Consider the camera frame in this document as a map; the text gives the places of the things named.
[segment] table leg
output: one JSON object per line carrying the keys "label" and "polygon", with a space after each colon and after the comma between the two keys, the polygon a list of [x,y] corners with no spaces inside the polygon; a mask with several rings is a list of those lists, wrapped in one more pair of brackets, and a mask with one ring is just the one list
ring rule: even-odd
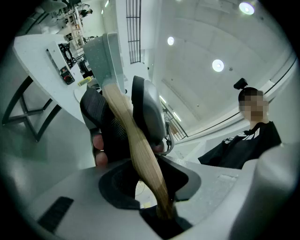
{"label": "table leg", "polygon": [[[53,108],[53,110],[51,111],[51,113],[48,115],[48,117],[46,118],[46,120],[43,123],[40,130],[38,132],[36,132],[33,125],[32,125],[32,123],[29,120],[29,116],[43,113],[46,110],[46,108],[50,105],[50,103],[52,102],[52,99],[49,99],[46,102],[46,104],[43,106],[43,108],[29,111],[28,108],[27,108],[27,105],[25,103],[23,93],[25,92],[25,90],[29,87],[29,85],[32,82],[33,81],[31,79],[31,77],[28,76],[25,79],[25,81],[21,84],[21,86],[18,88],[18,90],[15,92],[15,94],[12,97],[12,99],[10,100],[10,102],[8,104],[8,107],[7,107],[7,109],[4,113],[4,116],[2,118],[2,125],[17,124],[17,123],[23,122],[25,124],[26,128],[28,128],[31,131],[31,133],[32,133],[33,137],[35,138],[36,142],[39,142],[39,140],[41,139],[43,133],[45,132],[45,130],[47,129],[47,127],[49,126],[49,124],[53,120],[53,118],[56,116],[56,114],[60,111],[61,107],[56,105]],[[20,104],[21,104],[21,108],[23,110],[23,114],[18,115],[18,116],[14,116],[14,117],[9,117],[12,110],[13,110],[13,108],[15,107],[16,103],[18,102],[18,100],[20,100]]]}
{"label": "table leg", "polygon": [[30,25],[30,27],[27,29],[27,31],[25,32],[25,34],[27,34],[29,31],[30,31],[30,29],[37,23],[37,21],[42,17],[42,16],[44,16],[45,15],[45,13],[42,13],[40,16],[38,16],[38,18]]}
{"label": "table leg", "polygon": [[40,23],[41,23],[48,15],[49,15],[49,14],[47,13],[47,14],[42,18],[42,20],[38,22],[38,24],[40,24]]}

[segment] person with hair bun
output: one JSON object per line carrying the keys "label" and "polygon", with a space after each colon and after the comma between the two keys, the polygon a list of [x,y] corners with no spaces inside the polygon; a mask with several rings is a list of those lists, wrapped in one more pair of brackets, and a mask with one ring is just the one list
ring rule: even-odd
{"label": "person with hair bun", "polygon": [[241,169],[248,160],[259,158],[263,152],[281,143],[274,123],[268,119],[269,103],[263,92],[247,85],[241,78],[234,88],[242,89],[238,96],[239,110],[249,121],[250,129],[234,138],[224,139],[198,158],[201,164]]}

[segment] handrail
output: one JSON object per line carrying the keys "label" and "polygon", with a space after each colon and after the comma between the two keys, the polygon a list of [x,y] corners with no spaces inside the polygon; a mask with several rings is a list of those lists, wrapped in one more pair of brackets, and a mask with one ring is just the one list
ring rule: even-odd
{"label": "handrail", "polygon": [[141,62],[141,6],[142,0],[126,0],[130,64]]}
{"label": "handrail", "polygon": [[179,122],[174,118],[173,114],[169,111],[166,105],[161,102],[163,107],[163,111],[165,113],[165,121],[170,122],[170,129],[177,141],[184,139],[187,137],[187,133],[184,131],[183,127],[179,124]]}

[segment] ceiling light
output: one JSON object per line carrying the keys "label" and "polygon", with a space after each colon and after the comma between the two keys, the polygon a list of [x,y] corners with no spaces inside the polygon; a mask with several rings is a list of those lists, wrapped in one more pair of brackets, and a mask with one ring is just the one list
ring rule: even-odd
{"label": "ceiling light", "polygon": [[181,119],[178,117],[178,115],[176,114],[176,112],[173,112],[173,114],[174,114],[175,118],[177,118],[177,120],[178,120],[179,122],[181,122]]}
{"label": "ceiling light", "polygon": [[164,102],[164,104],[166,104],[167,102],[163,99],[162,96],[159,95],[160,100],[162,100]]}
{"label": "ceiling light", "polygon": [[240,3],[239,8],[247,15],[252,15],[254,13],[254,8],[249,3],[242,2]]}
{"label": "ceiling light", "polygon": [[173,37],[169,37],[168,38],[168,45],[172,46],[174,44],[174,38]]}
{"label": "ceiling light", "polygon": [[224,69],[224,63],[220,59],[216,59],[212,62],[212,68],[216,72],[221,72]]}

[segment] hair bun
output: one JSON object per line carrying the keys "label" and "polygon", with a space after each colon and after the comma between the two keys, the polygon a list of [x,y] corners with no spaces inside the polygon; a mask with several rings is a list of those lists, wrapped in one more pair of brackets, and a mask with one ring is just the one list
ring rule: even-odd
{"label": "hair bun", "polygon": [[237,90],[243,89],[248,85],[248,83],[246,82],[246,80],[244,78],[241,78],[238,80],[238,82],[236,84],[234,84],[234,88]]}

